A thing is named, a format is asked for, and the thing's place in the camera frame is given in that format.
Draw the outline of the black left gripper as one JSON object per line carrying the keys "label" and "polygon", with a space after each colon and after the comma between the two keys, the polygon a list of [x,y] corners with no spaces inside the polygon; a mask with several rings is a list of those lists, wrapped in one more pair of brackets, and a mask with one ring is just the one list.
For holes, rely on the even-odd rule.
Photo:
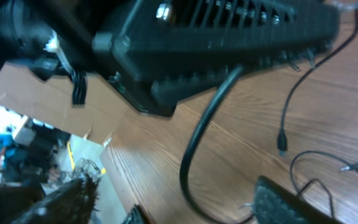
{"label": "black left gripper", "polygon": [[92,36],[72,13],[61,8],[53,0],[28,0],[25,3],[35,10],[53,30],[53,37],[46,45],[46,49],[56,51],[61,64],[66,66],[67,72],[72,76],[74,84],[72,102],[74,105],[85,103],[87,92],[85,73],[79,68],[72,67],[72,62],[65,56],[58,43],[60,39],[82,57],[92,71],[104,77],[132,106],[140,105],[129,92],[132,82],[124,75],[121,64],[115,58],[105,59],[96,51],[96,37]]}

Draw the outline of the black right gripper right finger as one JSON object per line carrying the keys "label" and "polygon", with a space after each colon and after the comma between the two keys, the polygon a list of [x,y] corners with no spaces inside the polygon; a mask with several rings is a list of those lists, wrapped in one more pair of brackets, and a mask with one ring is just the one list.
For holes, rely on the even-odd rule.
{"label": "black right gripper right finger", "polygon": [[[319,211],[302,199],[304,192],[315,183],[319,183],[328,195],[330,215]],[[250,206],[252,211],[244,223],[253,220],[266,224],[339,223],[335,217],[333,196],[319,179],[311,179],[296,194],[292,194],[272,179],[261,175],[255,185],[254,202]]]}

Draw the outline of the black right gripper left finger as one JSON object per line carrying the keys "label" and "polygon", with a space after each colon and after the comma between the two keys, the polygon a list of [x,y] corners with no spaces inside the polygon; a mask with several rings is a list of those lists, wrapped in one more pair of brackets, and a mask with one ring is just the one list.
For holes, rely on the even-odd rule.
{"label": "black right gripper left finger", "polygon": [[100,179],[82,174],[9,220],[19,224],[88,224]]}

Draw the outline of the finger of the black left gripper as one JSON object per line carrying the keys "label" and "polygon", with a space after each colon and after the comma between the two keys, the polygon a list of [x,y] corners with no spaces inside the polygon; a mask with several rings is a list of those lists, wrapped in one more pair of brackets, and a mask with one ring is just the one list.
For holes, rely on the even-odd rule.
{"label": "finger of the black left gripper", "polygon": [[171,117],[179,101],[220,85],[237,65],[269,70],[328,48],[327,40],[114,40],[109,82],[137,111]]}
{"label": "finger of the black left gripper", "polygon": [[334,40],[340,13],[319,1],[126,1],[93,50],[137,82],[278,62]]}

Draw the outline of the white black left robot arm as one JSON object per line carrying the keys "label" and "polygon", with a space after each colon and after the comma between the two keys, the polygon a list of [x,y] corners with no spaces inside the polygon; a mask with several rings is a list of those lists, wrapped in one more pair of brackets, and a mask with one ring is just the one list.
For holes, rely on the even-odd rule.
{"label": "white black left robot arm", "polygon": [[98,73],[137,111],[170,117],[237,65],[259,72],[327,52],[339,22],[323,1],[0,1],[0,69],[67,76],[75,105]]}

